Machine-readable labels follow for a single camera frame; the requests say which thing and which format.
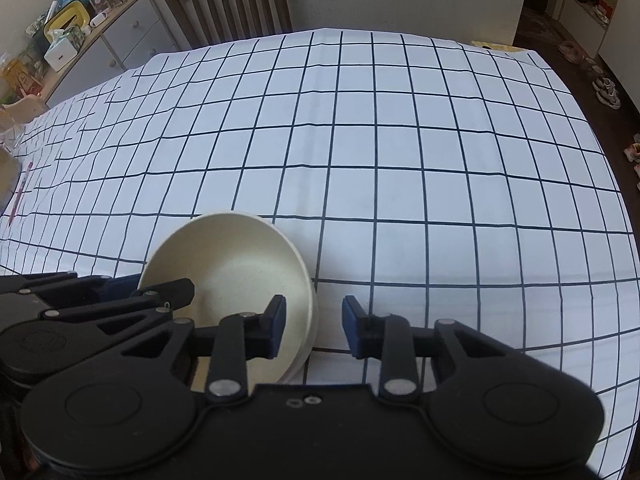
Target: plastic bottle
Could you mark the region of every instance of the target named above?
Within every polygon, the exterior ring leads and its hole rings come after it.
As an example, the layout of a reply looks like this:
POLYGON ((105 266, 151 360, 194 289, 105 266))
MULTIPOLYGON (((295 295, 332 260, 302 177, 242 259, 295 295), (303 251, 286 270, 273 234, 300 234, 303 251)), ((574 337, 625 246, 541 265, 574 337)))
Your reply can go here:
POLYGON ((37 81, 18 59, 11 59, 7 52, 0 55, 0 71, 2 77, 14 89, 18 97, 29 94, 39 95, 42 85, 37 81))
POLYGON ((3 77, 0 77, 0 105, 12 105, 18 101, 14 89, 3 77))

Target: floor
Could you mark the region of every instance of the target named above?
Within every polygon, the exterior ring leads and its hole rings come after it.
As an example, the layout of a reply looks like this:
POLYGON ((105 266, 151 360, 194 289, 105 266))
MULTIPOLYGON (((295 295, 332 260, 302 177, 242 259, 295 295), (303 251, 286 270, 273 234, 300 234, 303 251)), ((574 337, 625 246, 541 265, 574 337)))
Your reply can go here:
POLYGON ((619 92, 622 102, 619 110, 601 104, 580 67, 568 62, 558 50, 558 43, 563 39, 550 26, 547 18, 524 9, 513 44, 537 51, 574 95, 609 160, 625 200, 633 231, 640 234, 640 191, 636 187, 638 176, 623 153, 633 142, 633 135, 640 132, 640 113, 623 91, 619 92))

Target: sneaker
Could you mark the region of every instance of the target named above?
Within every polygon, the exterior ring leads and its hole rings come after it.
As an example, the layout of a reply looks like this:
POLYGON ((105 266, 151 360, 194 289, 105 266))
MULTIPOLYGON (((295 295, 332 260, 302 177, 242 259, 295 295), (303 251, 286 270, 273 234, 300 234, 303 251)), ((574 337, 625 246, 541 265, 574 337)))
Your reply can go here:
POLYGON ((598 101, 607 105, 609 108, 617 110, 620 108, 620 99, 618 98, 618 92, 615 88, 601 88, 596 92, 598 101))
POLYGON ((591 81, 591 86, 596 92, 604 89, 616 89, 616 84, 608 77, 599 77, 595 81, 591 81))

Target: grid tablecloth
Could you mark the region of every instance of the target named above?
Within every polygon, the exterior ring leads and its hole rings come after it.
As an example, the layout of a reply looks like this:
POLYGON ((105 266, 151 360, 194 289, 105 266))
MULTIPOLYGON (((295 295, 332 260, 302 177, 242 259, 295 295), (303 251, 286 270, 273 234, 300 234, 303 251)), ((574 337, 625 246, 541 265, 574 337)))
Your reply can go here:
POLYGON ((378 362, 348 355, 346 294, 412 325, 452 317, 596 390, 590 465, 622 474, 640 264, 600 145, 536 53, 359 30, 236 41, 155 56, 26 139, 34 168, 14 223, 1 218, 3 266, 136 273, 193 216, 261 215, 318 290, 297 381, 377 382, 378 362))

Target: metal rivet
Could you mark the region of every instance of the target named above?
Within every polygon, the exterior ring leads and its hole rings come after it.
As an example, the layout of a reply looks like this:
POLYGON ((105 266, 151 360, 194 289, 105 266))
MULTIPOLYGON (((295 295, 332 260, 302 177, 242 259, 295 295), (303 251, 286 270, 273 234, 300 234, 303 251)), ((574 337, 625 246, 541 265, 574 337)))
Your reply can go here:
POLYGON ((307 404, 320 404, 322 402, 322 399, 315 395, 308 395, 305 397, 305 402, 307 404))
POLYGON ((241 389, 242 386, 231 379, 218 379, 209 385, 209 391, 216 397, 229 397, 235 395, 241 389))
POLYGON ((302 399, 287 399, 285 404, 290 408, 302 408, 305 405, 302 399))
POLYGON ((385 384, 385 390, 392 395, 404 396, 412 394, 418 387, 413 381, 409 379, 391 379, 385 384))

